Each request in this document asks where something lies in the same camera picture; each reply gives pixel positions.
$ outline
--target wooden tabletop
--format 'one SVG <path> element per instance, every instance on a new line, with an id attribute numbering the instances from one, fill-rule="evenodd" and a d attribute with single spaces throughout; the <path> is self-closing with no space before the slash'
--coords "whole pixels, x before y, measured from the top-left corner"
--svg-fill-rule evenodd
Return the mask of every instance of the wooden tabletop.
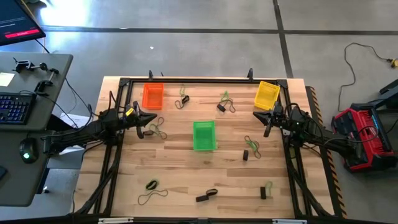
<path id="1" fill-rule="evenodd" d="M 109 91 L 116 95 L 120 77 L 104 77 L 96 112 L 108 107 Z M 310 111 L 302 79 L 288 79 L 291 102 Z M 264 126 L 252 115 L 258 84 L 186 83 L 185 94 L 190 101 L 182 110 L 174 102 L 180 99 L 180 83 L 165 83 L 162 110 L 157 113 L 165 122 L 159 126 L 167 139 L 159 136 L 137 137 L 135 128 L 126 131 L 114 195 L 112 216 L 129 217 L 213 217 L 213 218 L 293 218 L 292 199 L 280 130 L 272 129 L 262 137 Z M 133 86 L 132 101 L 141 105 L 143 83 Z M 224 91 L 234 100 L 235 113 L 216 109 Z M 211 152 L 193 150 L 193 121 L 215 121 L 218 148 Z M 248 135 L 260 144 L 262 157 L 256 159 L 245 143 Z M 93 193 L 100 179 L 105 146 L 87 152 L 75 192 L 79 209 Z M 243 161 L 243 150 L 249 160 Z M 333 213 L 321 158 L 302 149 L 303 164 L 309 189 L 330 213 Z M 145 186 L 152 179 L 159 181 L 158 190 L 167 189 L 166 197 L 153 195 L 145 205 L 138 196 L 148 193 Z M 261 200 L 260 187 L 271 181 L 267 199 Z M 197 196 L 208 189 L 218 194 L 206 202 L 196 203 Z M 301 191 L 298 191 L 303 208 Z"/>

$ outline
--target keyboard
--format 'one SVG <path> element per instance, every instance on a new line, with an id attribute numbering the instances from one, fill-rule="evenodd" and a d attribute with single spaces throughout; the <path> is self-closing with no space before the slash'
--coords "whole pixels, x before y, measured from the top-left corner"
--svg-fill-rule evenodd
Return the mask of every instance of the keyboard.
<path id="1" fill-rule="evenodd" d="M 0 124 L 26 124 L 35 99 L 32 93 L 0 92 Z"/>

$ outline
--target orange bin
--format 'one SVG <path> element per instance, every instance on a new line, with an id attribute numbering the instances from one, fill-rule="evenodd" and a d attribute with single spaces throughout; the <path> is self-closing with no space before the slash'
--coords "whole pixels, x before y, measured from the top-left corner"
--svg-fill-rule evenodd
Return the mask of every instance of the orange bin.
<path id="1" fill-rule="evenodd" d="M 150 110 L 161 110 L 163 107 L 163 83 L 145 83 L 142 106 Z"/>

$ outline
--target computer monitor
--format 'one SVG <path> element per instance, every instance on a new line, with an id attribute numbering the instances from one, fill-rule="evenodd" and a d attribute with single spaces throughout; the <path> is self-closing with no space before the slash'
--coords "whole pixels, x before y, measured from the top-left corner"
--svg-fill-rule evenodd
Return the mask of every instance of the computer monitor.
<path id="1" fill-rule="evenodd" d="M 45 37 L 20 0 L 0 0 L 0 46 Z"/>

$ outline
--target computer mouse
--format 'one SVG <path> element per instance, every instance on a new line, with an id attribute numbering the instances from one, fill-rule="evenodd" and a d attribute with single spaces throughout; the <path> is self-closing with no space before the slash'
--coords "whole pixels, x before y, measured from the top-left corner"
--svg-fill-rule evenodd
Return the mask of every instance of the computer mouse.
<path id="1" fill-rule="evenodd" d="M 36 139 L 25 138 L 19 145 L 19 155 L 26 164 L 31 164 L 39 158 L 39 150 L 37 150 Z"/>

